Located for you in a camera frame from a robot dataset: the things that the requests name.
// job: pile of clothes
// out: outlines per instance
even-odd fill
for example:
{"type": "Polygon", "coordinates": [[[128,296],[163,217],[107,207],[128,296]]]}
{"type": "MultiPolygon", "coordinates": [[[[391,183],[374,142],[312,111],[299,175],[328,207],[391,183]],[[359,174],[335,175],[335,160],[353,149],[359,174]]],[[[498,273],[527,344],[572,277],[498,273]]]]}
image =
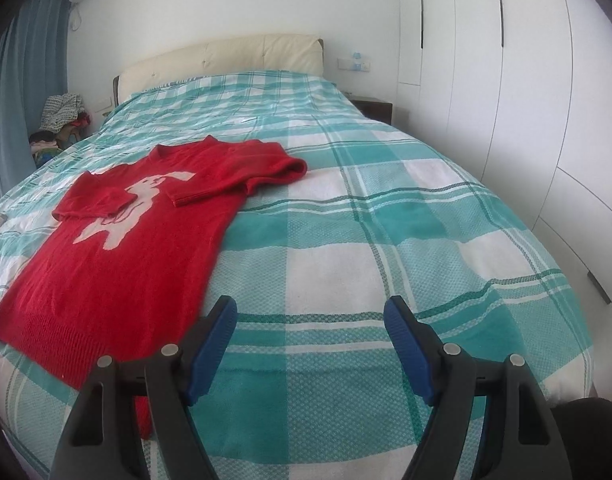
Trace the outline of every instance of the pile of clothes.
{"type": "Polygon", "coordinates": [[[46,99],[40,129],[28,137],[35,166],[41,168],[63,150],[81,140],[81,131],[90,124],[81,96],[54,95],[46,99]]]}

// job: animal design on sweater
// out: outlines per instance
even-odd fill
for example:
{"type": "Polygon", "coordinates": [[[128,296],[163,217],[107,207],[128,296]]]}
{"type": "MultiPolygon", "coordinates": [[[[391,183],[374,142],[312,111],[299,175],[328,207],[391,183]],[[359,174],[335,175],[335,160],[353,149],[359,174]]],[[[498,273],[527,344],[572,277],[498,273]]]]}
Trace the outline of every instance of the animal design on sweater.
{"type": "Polygon", "coordinates": [[[137,198],[129,203],[124,209],[119,211],[112,218],[97,218],[87,225],[75,240],[74,244],[90,238],[96,233],[108,232],[104,249],[111,251],[119,246],[126,233],[138,224],[142,215],[152,207],[153,199],[159,194],[159,184],[164,182],[166,177],[173,177],[179,180],[190,180],[195,173],[189,171],[174,171],[163,175],[153,175],[142,178],[139,182],[126,188],[126,191],[137,195],[137,198]]]}

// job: plaid bedspread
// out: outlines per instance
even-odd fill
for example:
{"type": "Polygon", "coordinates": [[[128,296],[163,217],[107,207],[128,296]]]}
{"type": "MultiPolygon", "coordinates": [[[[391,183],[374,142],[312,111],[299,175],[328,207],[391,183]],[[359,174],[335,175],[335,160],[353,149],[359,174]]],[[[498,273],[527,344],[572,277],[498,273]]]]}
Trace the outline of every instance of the plaid bedspread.
{"type": "MultiPolygon", "coordinates": [[[[460,167],[362,117],[314,76],[211,76],[132,96],[99,135],[0,201],[9,216],[0,229],[0,298],[55,229],[51,210],[80,173],[208,134],[278,141],[309,167],[301,181],[247,201],[204,301],[228,294],[240,312],[211,391],[191,410],[220,478],[401,478],[429,409],[411,393],[384,329],[393,294],[473,356],[523,355],[551,400],[588,393],[583,318],[532,233],[460,167]]],[[[0,343],[0,417],[44,478],[75,397],[0,343]]],[[[462,478],[483,409],[473,407],[462,478]]],[[[156,442],[144,449],[152,477],[166,478],[156,442]]]]}

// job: sweater sleeve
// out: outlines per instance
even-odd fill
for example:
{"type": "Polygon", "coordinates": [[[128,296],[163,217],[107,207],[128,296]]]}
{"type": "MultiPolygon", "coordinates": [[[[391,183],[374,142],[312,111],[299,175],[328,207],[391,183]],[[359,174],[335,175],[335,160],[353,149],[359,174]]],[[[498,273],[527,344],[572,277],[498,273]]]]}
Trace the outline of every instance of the sweater sleeve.
{"type": "Polygon", "coordinates": [[[163,189],[175,206],[182,206],[236,188],[250,196],[261,184],[295,182],[307,169],[304,160],[288,156],[281,144],[249,140],[229,148],[217,163],[189,181],[167,182],[163,189]]]}
{"type": "Polygon", "coordinates": [[[121,187],[101,184],[99,177],[82,173],[52,211],[53,218],[110,218],[137,198],[121,187]]]}

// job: beige leather headboard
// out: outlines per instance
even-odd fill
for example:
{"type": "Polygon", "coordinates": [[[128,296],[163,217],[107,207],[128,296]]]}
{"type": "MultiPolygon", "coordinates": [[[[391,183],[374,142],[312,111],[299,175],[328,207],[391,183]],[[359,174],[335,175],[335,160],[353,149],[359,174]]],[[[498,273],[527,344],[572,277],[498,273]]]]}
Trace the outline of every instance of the beige leather headboard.
{"type": "Polygon", "coordinates": [[[201,75],[247,70],[324,74],[324,43],[317,36],[265,34],[210,41],[135,63],[113,80],[115,105],[134,93],[201,75]]]}

